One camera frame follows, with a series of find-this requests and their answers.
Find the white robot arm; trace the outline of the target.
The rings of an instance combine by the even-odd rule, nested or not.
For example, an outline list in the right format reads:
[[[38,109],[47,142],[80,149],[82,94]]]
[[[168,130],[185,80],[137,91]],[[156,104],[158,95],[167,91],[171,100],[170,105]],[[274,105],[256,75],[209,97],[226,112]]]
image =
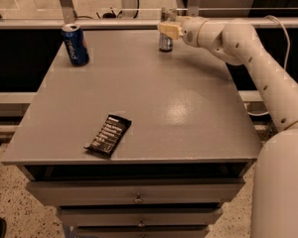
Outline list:
[[[256,162],[251,238],[298,238],[298,83],[264,48],[247,20],[221,25],[202,17],[179,17],[160,23],[158,30],[246,67],[277,129]]]

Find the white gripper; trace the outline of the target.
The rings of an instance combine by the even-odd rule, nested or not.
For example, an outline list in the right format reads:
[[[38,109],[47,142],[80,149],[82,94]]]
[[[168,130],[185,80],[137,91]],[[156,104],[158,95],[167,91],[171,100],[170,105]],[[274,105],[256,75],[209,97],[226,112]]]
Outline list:
[[[197,48],[199,46],[198,35],[206,19],[189,16],[177,16],[176,19],[183,21],[181,26],[173,23],[159,23],[159,32],[173,40],[182,38],[185,44]]]

